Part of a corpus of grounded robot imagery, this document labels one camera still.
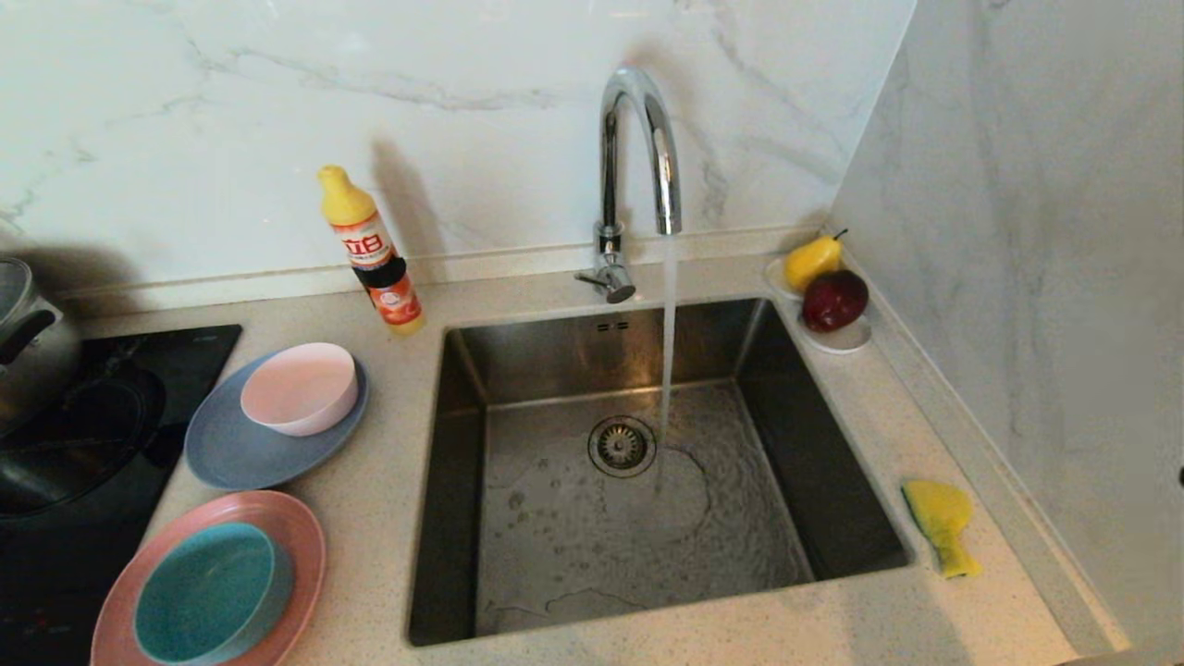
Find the dark red apple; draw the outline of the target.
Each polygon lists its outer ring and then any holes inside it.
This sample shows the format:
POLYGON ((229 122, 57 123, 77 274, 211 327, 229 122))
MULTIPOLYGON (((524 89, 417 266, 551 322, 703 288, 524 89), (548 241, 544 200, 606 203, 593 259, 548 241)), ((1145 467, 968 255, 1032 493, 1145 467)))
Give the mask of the dark red apple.
POLYGON ((843 269, 826 271, 807 286, 802 302, 802 321, 807 329, 829 333, 858 320, 870 303, 864 278, 843 269))

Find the stainless steel sink basin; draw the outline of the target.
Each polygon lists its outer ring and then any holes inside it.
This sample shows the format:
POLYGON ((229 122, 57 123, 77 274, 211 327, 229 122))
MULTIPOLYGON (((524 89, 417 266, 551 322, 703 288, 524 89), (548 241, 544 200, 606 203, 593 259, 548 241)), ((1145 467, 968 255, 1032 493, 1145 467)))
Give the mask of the stainless steel sink basin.
POLYGON ((418 648, 910 564, 767 299, 448 329, 408 638, 418 648), (646 472, 588 460, 650 425, 646 472))

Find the small white fruit dish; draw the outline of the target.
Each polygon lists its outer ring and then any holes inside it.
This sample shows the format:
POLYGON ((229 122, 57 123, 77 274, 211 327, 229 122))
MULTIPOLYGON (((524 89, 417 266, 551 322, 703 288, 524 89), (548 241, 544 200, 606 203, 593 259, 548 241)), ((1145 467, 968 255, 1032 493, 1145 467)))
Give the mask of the small white fruit dish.
POLYGON ((785 278, 785 257, 778 256, 768 261, 762 270, 762 275, 767 286, 790 303, 791 310, 794 312, 796 327, 802 329, 805 339, 807 339, 807 344, 815 347, 815 350, 836 356, 845 356, 863 350, 866 345, 870 344, 871 324, 866 314, 860 316, 855 322, 832 332, 816 332, 816 329, 810 329, 805 326, 802 316, 804 296, 799 292, 791 290, 789 287, 785 278))

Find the pink plate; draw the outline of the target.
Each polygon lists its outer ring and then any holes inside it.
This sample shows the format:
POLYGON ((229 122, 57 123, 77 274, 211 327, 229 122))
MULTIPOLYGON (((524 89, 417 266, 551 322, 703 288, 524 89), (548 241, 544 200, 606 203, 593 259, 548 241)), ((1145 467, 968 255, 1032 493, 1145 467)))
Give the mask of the pink plate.
POLYGON ((275 489, 246 489, 202 502, 144 539, 112 589, 94 627, 90 666, 165 666, 139 648, 134 614, 144 582, 185 538, 225 523, 246 523, 271 536, 292 561, 292 593, 277 623, 257 645, 219 666, 279 666, 300 641, 317 603, 327 564, 322 527, 304 502, 275 489))

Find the black glass cooktop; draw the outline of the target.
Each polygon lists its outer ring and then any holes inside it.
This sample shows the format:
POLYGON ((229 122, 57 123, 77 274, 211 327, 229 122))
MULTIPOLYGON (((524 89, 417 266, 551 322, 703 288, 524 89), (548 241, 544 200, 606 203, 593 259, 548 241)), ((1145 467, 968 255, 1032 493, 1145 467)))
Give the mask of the black glass cooktop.
POLYGON ((242 326, 165 329, 83 344, 81 379, 142 369, 165 383, 165 410, 124 467, 85 497, 0 519, 0 666, 88 666, 94 626, 143 540, 180 460, 189 421, 242 326))

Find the stainless steel pot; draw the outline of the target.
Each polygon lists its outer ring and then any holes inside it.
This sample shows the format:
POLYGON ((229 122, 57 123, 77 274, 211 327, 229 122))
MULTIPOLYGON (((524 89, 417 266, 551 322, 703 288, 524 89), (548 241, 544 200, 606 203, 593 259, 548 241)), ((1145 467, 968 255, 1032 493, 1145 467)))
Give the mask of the stainless steel pot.
POLYGON ((27 263, 0 257, 0 436, 58 398, 81 361, 81 333, 27 263))

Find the blue grey plate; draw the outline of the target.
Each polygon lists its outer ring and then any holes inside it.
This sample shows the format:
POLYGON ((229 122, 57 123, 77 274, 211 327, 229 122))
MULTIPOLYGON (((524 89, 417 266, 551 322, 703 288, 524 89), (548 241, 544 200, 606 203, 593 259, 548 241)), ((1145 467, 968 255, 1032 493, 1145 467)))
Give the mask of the blue grey plate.
POLYGON ((249 376, 276 354, 255 358, 215 385, 191 418, 184 454, 202 484, 218 489, 263 489, 300 479, 342 450, 363 421, 371 382, 360 361, 355 363, 358 401, 337 425, 292 438, 247 418, 242 412, 242 389, 249 376))

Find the orange dish soap bottle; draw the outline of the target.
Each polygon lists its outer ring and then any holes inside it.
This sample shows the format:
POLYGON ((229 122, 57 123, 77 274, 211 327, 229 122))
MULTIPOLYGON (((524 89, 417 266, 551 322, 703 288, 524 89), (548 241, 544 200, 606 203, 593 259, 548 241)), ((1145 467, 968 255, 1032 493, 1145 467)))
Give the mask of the orange dish soap bottle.
POLYGON ((350 271, 359 278, 380 319, 397 337, 411 337, 426 321, 405 257, 390 239, 374 198, 352 184, 346 169, 322 166, 321 214, 345 248, 350 271))

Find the round metal drain strainer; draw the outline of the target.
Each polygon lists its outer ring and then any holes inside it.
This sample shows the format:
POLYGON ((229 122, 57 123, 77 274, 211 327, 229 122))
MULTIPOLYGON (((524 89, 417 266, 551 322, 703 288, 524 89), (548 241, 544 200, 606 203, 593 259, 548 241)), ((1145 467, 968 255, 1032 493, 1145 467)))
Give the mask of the round metal drain strainer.
POLYGON ((631 479, 654 463, 657 443, 646 422, 629 414, 614 414, 593 425, 587 452, 597 470, 614 479, 631 479))

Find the black frying pan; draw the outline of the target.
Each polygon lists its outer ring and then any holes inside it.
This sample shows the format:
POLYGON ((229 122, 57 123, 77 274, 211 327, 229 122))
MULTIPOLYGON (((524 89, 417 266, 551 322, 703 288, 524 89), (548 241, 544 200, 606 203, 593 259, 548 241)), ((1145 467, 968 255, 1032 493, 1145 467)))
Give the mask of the black frying pan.
POLYGON ((81 379, 24 425, 0 434, 0 519, 85 497, 129 463, 165 412, 157 374, 123 369, 81 379))

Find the yellow green sponge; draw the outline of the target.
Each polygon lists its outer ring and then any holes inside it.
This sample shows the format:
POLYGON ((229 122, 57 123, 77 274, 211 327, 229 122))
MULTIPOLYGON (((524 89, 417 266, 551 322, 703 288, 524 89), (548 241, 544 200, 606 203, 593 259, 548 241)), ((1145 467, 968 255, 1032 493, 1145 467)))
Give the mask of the yellow green sponge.
POLYGON ((952 579, 982 574, 982 565, 961 543, 961 534, 973 515, 969 493, 944 482, 909 479, 902 484, 902 494, 918 529, 934 547, 942 577, 952 579))

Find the yellow pear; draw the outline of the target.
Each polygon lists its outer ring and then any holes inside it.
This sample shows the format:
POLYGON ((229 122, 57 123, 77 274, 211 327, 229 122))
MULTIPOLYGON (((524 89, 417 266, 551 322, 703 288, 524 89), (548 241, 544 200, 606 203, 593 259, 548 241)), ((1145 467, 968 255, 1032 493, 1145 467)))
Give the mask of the yellow pear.
POLYGON ((847 228, 843 228, 838 233, 819 236, 787 254, 783 261, 783 278, 790 292, 804 294, 813 278, 839 269, 844 248, 842 238, 845 233, 847 228))

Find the teal bowl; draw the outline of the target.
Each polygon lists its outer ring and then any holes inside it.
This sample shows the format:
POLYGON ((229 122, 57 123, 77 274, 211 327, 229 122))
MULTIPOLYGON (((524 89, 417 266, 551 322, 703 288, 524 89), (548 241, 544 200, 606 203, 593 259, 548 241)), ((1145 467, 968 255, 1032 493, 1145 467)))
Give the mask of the teal bowl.
POLYGON ((139 648, 165 666, 215 666, 255 648, 292 594, 291 556, 243 521, 187 536, 153 569, 137 598, 139 648))

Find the chrome gooseneck faucet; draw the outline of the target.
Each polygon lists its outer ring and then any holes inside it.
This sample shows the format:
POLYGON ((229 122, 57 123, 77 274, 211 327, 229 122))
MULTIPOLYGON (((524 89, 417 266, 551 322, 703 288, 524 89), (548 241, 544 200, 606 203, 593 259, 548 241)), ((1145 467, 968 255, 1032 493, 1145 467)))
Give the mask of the chrome gooseneck faucet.
POLYGON ((633 297, 637 288, 624 262, 624 225, 618 219, 619 110, 633 107, 646 141, 657 233, 665 237, 684 230, 682 184, 673 119, 657 83, 642 68, 617 68, 606 83, 599 114, 599 200, 596 223, 596 269, 574 278, 596 287, 606 303, 633 297))

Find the pale pink bowl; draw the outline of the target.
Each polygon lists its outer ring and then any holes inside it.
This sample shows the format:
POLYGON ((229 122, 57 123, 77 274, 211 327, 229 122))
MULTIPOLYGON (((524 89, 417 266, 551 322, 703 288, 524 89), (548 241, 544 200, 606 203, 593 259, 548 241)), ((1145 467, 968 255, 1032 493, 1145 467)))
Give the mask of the pale pink bowl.
POLYGON ((337 425, 360 393, 350 352, 335 344, 301 344, 279 351, 247 376, 240 408, 258 425, 305 438, 337 425))

